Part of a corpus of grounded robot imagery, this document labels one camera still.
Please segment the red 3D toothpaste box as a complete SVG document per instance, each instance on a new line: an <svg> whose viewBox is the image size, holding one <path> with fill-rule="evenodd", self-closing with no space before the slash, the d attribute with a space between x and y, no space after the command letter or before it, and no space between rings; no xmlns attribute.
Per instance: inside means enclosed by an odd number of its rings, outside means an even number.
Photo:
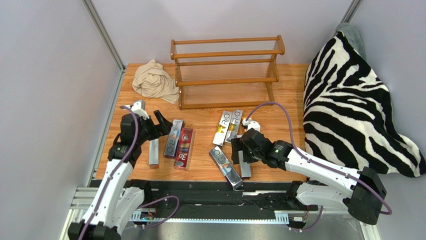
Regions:
<svg viewBox="0 0 426 240"><path fill-rule="evenodd" d="M191 161L194 139L195 130L193 128L184 127L181 129L176 157L173 165L175 169L188 170Z"/></svg>
<svg viewBox="0 0 426 240"><path fill-rule="evenodd" d="M240 172L241 172L241 178L243 180L248 180L252 177L251 167L250 164L240 164Z"/></svg>

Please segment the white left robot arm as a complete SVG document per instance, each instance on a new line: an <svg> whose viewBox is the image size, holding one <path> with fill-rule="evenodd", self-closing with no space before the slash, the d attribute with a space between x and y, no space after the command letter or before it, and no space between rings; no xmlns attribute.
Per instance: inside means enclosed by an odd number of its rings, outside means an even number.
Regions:
<svg viewBox="0 0 426 240"><path fill-rule="evenodd" d="M92 203L79 222L72 222L67 230L71 240L120 240L133 212L151 194L151 184L134 180L127 186L129 175L142 153L145 142L157 140L170 133L172 122L159 110L154 111L155 124L142 111L131 110L121 118L117 134L108 152L105 175Z"/></svg>

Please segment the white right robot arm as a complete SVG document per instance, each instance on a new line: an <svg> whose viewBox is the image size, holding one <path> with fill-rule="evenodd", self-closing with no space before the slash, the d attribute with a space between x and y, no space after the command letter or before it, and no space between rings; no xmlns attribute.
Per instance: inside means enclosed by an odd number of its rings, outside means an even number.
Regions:
<svg viewBox="0 0 426 240"><path fill-rule="evenodd" d="M310 155L289 142L271 142L255 129L249 129L230 142L234 162L262 162L270 168L298 173L320 182L314 185L293 181L286 191L287 201L346 210L365 224L377 224L387 191L375 170L336 165Z"/></svg>

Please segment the wooden two-tier shelf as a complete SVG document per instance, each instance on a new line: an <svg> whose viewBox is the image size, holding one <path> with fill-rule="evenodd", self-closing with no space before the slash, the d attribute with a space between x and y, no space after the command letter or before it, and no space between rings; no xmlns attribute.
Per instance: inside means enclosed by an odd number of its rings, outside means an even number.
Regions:
<svg viewBox="0 0 426 240"><path fill-rule="evenodd" d="M238 108L274 101L277 58L286 47L281 35L171 40L175 85L181 110Z"/></svg>

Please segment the silver gold toothpaste box right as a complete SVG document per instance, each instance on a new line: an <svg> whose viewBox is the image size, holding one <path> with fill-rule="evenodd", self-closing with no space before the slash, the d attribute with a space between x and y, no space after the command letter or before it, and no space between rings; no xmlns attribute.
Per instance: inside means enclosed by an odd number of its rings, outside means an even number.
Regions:
<svg viewBox="0 0 426 240"><path fill-rule="evenodd" d="M243 110L234 109L230 118L230 123L225 136L225 143L230 143L232 139L237 137L239 127L243 117Z"/></svg>

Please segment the silver gold toothpaste box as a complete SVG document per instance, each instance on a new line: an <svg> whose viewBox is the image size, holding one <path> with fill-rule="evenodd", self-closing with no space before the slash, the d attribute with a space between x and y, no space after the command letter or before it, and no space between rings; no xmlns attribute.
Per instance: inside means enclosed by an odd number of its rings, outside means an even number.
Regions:
<svg viewBox="0 0 426 240"><path fill-rule="evenodd" d="M230 118L230 123L225 136L225 143L230 143L232 139L237 137L239 127L243 117L243 110L234 109Z"/></svg>
<svg viewBox="0 0 426 240"><path fill-rule="evenodd" d="M232 112L226 110L223 111L212 141L214 145L222 146L224 144L226 133L230 125L231 116Z"/></svg>

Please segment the silver purple R&O toothpaste box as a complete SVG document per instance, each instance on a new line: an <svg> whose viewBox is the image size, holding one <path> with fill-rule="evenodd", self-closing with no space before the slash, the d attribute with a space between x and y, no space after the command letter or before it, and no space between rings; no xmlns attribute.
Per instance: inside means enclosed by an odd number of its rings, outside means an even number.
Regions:
<svg viewBox="0 0 426 240"><path fill-rule="evenodd" d="M222 175L230 183L232 189L237 191L243 186L243 180L235 170L219 146L215 146L209 151L209 155L221 171Z"/></svg>

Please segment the silver gold toothpaste box left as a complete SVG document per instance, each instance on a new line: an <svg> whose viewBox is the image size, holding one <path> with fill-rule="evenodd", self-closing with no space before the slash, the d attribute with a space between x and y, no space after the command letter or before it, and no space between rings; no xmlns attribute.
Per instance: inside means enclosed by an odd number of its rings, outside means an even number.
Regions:
<svg viewBox="0 0 426 240"><path fill-rule="evenodd" d="M230 125L231 116L232 112L226 110L223 111L212 141L214 145L222 146L224 144L226 133Z"/></svg>

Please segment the silver blue Sensitive toothpaste box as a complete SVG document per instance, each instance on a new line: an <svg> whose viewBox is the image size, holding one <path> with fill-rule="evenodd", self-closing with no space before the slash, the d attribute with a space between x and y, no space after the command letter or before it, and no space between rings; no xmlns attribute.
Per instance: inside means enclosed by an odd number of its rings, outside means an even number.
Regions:
<svg viewBox="0 0 426 240"><path fill-rule="evenodd" d="M181 119L174 119L172 122L172 127L168 134L166 145L164 148L163 155L166 158L175 158L177 154L177 149L180 140L181 130L185 125L185 121Z"/></svg>

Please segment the beige crumpled cloth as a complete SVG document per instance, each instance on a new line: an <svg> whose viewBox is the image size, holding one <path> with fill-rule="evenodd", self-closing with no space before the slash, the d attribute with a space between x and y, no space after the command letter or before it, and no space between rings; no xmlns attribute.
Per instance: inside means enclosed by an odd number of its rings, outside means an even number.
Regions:
<svg viewBox="0 0 426 240"><path fill-rule="evenodd" d="M176 86L176 81L155 59L138 67L133 76L132 88L146 98L162 99L171 104L179 101L179 88Z"/></svg>

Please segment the zebra print blanket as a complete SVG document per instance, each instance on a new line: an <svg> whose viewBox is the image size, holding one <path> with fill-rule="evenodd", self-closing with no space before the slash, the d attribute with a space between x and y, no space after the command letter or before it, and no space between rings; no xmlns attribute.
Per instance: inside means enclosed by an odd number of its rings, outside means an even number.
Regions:
<svg viewBox="0 0 426 240"><path fill-rule="evenodd" d="M397 132L390 91L338 32L309 64L303 93L305 149L336 165L418 178L426 159Z"/></svg>

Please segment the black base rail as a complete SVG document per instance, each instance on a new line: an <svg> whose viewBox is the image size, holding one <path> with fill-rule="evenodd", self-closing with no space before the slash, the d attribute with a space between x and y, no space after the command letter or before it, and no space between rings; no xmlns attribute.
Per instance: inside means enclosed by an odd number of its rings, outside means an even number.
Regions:
<svg viewBox="0 0 426 240"><path fill-rule="evenodd" d="M178 207L173 218L217 220L270 220L274 211L316 211L319 204L305 204L301 196L302 182L245 182L233 190L228 182L214 181L147 181L128 180L125 187L138 187L145 192L144 203L165 199L151 205L153 215L167 217Z"/></svg>

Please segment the aluminium frame post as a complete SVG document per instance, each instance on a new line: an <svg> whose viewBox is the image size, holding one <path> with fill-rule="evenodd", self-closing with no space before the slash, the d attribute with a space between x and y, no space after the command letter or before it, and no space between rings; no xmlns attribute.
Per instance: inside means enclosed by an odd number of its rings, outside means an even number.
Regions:
<svg viewBox="0 0 426 240"><path fill-rule="evenodd" d="M115 65L117 66L117 68L121 71L124 72L126 70L126 66L123 63L122 58L120 57L120 54L117 50L117 48L115 47L103 21L101 16L99 15L95 4L93 3L92 0L82 0L82 3L84 4L88 14L90 15L98 33L100 34L107 50L109 51Z"/></svg>

